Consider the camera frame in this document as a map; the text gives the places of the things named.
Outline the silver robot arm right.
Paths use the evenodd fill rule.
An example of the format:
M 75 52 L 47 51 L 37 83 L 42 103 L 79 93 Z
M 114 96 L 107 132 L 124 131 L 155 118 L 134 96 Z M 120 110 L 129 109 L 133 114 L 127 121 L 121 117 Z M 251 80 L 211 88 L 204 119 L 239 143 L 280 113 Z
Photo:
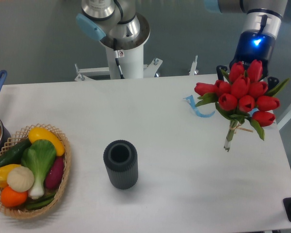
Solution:
M 205 0 L 204 5 L 213 13 L 246 14 L 235 55 L 229 65 L 240 61 L 248 68 L 254 60 L 259 60 L 262 62 L 262 78 L 267 77 L 287 1 Z

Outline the silver robot arm with base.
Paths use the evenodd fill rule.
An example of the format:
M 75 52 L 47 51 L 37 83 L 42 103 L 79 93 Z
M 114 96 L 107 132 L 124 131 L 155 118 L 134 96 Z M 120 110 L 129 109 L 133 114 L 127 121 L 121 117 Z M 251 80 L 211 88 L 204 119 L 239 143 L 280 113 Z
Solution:
M 144 59 L 150 26 L 146 18 L 136 12 L 135 1 L 83 0 L 81 10 L 76 16 L 77 25 L 89 38 L 101 43 L 107 61 L 111 54 Z

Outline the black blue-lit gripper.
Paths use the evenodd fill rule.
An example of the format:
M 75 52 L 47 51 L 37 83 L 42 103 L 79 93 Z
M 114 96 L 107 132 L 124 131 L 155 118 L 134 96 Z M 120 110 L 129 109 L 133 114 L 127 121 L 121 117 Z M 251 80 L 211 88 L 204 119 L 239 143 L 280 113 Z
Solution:
M 245 68 L 249 68 L 254 60 L 262 62 L 262 76 L 268 76 L 268 65 L 275 47 L 275 39 L 266 34 L 246 31 L 240 35 L 234 58 L 229 63 L 229 68 L 234 63 L 242 62 Z M 217 77 L 220 81 L 230 81 L 228 67 L 218 65 L 216 67 Z M 268 91 L 272 90 L 279 84 L 276 77 L 268 77 Z

